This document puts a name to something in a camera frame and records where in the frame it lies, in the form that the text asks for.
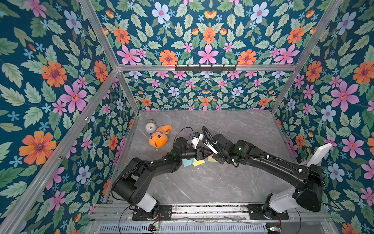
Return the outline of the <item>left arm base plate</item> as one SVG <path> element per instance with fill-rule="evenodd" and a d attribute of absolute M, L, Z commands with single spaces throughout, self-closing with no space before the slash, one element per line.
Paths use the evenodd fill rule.
<path fill-rule="evenodd" d="M 133 221 L 170 221 L 172 215 L 172 205 L 156 205 L 153 210 L 146 212 L 136 206 L 133 212 Z"/>

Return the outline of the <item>green memo pad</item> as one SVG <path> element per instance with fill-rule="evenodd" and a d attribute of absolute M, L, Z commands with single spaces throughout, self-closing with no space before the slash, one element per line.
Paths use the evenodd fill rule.
<path fill-rule="evenodd" d="M 217 160 L 215 160 L 212 156 L 208 157 L 208 161 L 217 163 Z"/>

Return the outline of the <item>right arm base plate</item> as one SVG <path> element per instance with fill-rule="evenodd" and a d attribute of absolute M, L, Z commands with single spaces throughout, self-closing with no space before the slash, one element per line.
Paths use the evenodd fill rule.
<path fill-rule="evenodd" d="M 277 213 L 270 208 L 265 209 L 263 204 L 248 204 L 246 207 L 251 220 L 289 220 L 287 211 Z"/>

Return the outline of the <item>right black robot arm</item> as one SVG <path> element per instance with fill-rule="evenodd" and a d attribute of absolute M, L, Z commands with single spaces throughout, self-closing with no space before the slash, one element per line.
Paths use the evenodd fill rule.
<path fill-rule="evenodd" d="M 235 167 L 241 164 L 252 166 L 292 185 L 290 189 L 267 196 L 263 205 L 263 213 L 266 216 L 277 215 L 297 207 L 311 212 L 321 211 L 324 182 L 319 166 L 291 163 L 247 141 L 232 143 L 221 134 L 205 136 L 202 142 L 217 154 L 218 162 L 226 162 Z"/>

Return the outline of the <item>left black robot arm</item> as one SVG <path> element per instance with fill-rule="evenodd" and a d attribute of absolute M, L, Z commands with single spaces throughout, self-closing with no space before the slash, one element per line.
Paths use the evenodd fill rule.
<path fill-rule="evenodd" d="M 176 172 L 183 160 L 204 160 L 213 154 L 209 148 L 193 146 L 187 139 L 179 137 L 172 150 L 159 160 L 141 160 L 133 158 L 120 173 L 112 185 L 112 192 L 131 206 L 137 206 L 144 212 L 158 212 L 159 201 L 152 197 L 148 188 L 154 177 Z"/>

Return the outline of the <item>blue memo pad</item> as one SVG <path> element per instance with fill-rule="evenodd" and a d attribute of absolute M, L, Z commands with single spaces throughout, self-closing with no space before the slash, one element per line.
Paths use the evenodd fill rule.
<path fill-rule="evenodd" d="M 184 159 L 182 160 L 182 163 L 184 167 L 188 167 L 195 163 L 195 159 L 190 159 L 190 160 Z"/>

